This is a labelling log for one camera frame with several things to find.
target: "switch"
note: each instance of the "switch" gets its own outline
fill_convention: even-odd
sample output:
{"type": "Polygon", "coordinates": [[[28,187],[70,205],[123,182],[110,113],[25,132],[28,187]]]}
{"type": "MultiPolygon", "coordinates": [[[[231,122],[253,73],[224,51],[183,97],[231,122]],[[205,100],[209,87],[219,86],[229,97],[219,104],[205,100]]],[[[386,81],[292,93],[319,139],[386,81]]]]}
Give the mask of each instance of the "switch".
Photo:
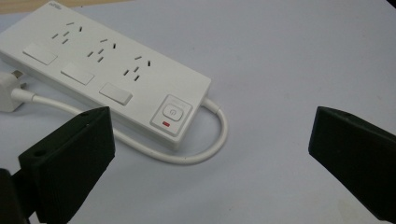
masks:
{"type": "Polygon", "coordinates": [[[64,69],[62,69],[61,73],[84,85],[87,85],[94,77],[93,74],[82,70],[72,63],[68,64],[64,69]]]}
{"type": "Polygon", "coordinates": [[[176,96],[167,95],[150,121],[159,130],[177,137],[190,116],[192,105],[176,96]]]}
{"type": "Polygon", "coordinates": [[[128,91],[122,90],[113,84],[107,84],[99,91],[104,96],[116,101],[121,105],[126,105],[132,98],[132,94],[128,91]]]}
{"type": "Polygon", "coordinates": [[[183,110],[175,105],[167,105],[163,110],[163,114],[174,121],[179,121],[183,116],[183,110]]]}
{"type": "Polygon", "coordinates": [[[46,49],[39,47],[35,43],[30,44],[26,49],[23,50],[23,53],[45,65],[49,65],[50,63],[52,63],[53,60],[57,58],[55,54],[52,54],[46,49]]]}

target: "power cord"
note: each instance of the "power cord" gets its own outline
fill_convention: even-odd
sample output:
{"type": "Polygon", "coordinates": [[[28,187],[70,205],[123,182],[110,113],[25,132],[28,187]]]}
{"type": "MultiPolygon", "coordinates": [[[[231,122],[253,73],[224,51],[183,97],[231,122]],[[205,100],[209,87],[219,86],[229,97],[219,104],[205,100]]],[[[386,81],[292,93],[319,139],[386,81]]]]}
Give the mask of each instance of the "power cord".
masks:
{"type": "MultiPolygon", "coordinates": [[[[20,74],[21,73],[18,72],[14,72],[13,74],[0,72],[0,111],[12,112],[22,103],[34,103],[49,105],[72,115],[78,115],[83,112],[71,105],[39,96],[31,91],[23,90],[20,82],[18,81],[18,76],[20,74]]],[[[117,129],[113,129],[113,133],[114,136],[122,143],[153,159],[178,165],[193,165],[200,163],[208,160],[219,152],[227,139],[228,133],[228,122],[219,106],[208,98],[203,100],[202,106],[218,116],[221,124],[221,132],[219,138],[211,147],[193,156],[179,157],[168,155],[135,141],[117,129]]]]}

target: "plug prong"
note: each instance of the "plug prong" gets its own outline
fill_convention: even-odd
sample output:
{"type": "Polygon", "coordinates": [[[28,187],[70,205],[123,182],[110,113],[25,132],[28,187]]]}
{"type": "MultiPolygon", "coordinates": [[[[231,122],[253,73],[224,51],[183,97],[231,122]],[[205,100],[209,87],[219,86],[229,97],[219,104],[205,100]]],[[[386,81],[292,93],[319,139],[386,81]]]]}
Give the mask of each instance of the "plug prong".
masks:
{"type": "Polygon", "coordinates": [[[16,78],[19,78],[23,75],[23,73],[18,70],[13,71],[11,74],[14,75],[16,78]]]}

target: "electrical outlet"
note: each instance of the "electrical outlet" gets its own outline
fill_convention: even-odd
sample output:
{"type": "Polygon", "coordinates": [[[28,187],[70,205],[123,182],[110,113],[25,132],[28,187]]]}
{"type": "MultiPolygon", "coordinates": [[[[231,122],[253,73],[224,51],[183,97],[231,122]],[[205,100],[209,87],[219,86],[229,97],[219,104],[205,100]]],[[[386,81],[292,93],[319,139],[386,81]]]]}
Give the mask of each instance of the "electrical outlet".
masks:
{"type": "Polygon", "coordinates": [[[0,34],[17,69],[177,148],[210,78],[50,1],[0,34]]]}

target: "white power strip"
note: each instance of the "white power strip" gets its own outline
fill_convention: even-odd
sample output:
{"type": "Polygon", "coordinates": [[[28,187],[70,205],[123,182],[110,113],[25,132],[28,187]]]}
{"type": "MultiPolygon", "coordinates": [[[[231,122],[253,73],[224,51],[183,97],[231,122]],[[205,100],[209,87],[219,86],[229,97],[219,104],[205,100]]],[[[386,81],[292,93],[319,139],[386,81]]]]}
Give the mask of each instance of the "white power strip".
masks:
{"type": "Polygon", "coordinates": [[[172,148],[211,81],[53,1],[0,34],[0,57],[172,148]]]}

